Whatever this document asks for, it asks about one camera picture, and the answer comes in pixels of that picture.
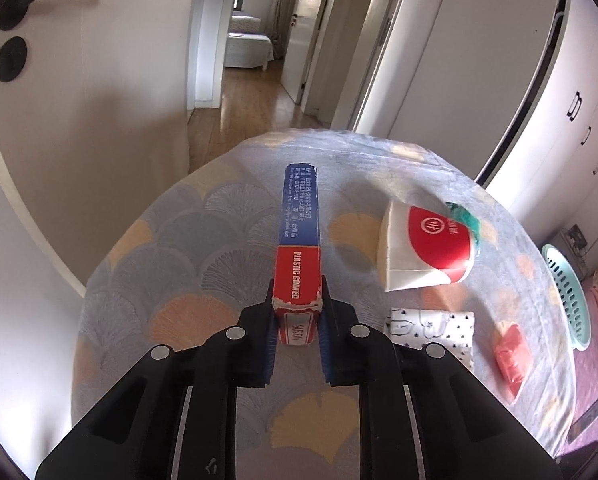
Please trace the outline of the white dotted tissue pack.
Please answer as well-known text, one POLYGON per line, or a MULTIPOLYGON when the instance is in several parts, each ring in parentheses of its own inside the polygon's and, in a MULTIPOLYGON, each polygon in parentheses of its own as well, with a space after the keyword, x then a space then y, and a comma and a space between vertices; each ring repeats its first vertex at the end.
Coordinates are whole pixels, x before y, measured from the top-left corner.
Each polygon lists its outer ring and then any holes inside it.
POLYGON ((421 350, 427 344, 441 344, 474 372, 473 312, 442 310, 392 309, 384 325, 384 333, 394 344, 421 350))

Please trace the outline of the pink tissue pack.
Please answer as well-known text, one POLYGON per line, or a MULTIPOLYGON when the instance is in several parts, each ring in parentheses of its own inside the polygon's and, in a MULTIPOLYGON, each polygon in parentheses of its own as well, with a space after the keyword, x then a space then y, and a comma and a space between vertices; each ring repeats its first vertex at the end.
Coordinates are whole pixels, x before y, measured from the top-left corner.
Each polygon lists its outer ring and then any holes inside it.
POLYGON ((516 399, 531 364, 531 356, 520 326, 510 324, 503 332, 498 333, 493 354, 505 387, 508 388, 508 396, 516 399))

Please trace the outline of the red blue card box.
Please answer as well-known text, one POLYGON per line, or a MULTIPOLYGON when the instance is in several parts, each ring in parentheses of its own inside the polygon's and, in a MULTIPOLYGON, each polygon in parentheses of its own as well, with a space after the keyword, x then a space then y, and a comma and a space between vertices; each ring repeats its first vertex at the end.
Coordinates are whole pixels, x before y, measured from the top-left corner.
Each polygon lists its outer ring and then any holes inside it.
POLYGON ((286 167, 272 306, 287 346, 312 344, 323 308, 322 251, 316 169, 286 167))

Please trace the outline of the white bedroom door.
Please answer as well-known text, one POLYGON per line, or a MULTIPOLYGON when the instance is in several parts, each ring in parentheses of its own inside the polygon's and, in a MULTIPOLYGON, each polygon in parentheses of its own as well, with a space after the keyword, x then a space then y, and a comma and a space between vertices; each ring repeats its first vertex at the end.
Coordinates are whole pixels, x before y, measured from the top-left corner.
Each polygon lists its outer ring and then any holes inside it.
POLYGON ((0 81, 0 156, 76 284, 187 174, 191 4, 36 0, 14 29, 28 57, 0 81))

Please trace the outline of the mint green laundry basket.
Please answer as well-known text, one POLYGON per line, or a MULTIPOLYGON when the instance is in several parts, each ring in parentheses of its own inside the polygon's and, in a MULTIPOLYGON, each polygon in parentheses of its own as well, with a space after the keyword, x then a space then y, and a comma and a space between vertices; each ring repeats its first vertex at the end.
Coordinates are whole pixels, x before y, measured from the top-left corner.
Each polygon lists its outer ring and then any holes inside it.
POLYGON ((579 278, 567 258, 553 245, 545 244, 541 255, 557 287, 569 329, 570 344, 584 352, 592 339, 590 312, 579 278))

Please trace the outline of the green wrapper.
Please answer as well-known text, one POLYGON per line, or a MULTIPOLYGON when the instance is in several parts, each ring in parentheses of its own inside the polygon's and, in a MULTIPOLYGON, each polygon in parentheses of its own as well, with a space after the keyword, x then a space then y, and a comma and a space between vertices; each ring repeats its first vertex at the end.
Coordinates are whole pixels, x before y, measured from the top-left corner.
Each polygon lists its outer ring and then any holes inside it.
POLYGON ((479 248, 480 244, 480 222, 471 214, 465 207, 456 203, 447 203, 450 212, 450 218, 460 222, 470 230, 474 237, 475 247, 479 248))

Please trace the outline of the white nightstand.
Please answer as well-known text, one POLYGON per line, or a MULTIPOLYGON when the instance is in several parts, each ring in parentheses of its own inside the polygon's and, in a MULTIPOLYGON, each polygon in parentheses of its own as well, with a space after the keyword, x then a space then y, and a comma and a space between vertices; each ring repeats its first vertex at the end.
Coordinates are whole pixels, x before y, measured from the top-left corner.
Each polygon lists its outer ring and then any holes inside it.
POLYGON ((559 229, 550 243, 564 255, 580 281, 590 278, 598 268, 598 251, 577 223, 559 229))

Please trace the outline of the white wardrobe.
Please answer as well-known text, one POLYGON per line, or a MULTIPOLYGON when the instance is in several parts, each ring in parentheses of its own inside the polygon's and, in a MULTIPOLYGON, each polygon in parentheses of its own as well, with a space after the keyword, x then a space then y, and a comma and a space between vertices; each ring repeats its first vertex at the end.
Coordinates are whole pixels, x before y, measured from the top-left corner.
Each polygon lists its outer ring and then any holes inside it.
POLYGON ((397 0, 350 125, 428 148, 549 240, 598 177, 598 6, 397 0))

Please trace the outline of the far room bed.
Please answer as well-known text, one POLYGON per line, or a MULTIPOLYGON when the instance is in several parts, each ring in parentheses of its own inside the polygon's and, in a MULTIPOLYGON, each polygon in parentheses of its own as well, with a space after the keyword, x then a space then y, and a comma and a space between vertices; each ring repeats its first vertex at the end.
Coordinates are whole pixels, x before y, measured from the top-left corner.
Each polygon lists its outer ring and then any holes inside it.
POLYGON ((273 44, 262 32, 262 21, 235 11, 229 20, 224 66, 248 70, 261 68, 265 72, 273 60, 273 44))

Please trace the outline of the black door lock knob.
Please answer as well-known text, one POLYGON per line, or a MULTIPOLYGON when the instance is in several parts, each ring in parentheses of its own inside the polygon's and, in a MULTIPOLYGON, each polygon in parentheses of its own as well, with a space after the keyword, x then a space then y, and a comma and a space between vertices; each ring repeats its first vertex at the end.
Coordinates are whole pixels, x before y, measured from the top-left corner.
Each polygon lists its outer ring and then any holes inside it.
POLYGON ((8 39, 0 47, 0 81, 11 82, 15 80, 26 66, 28 45, 20 36, 8 39))

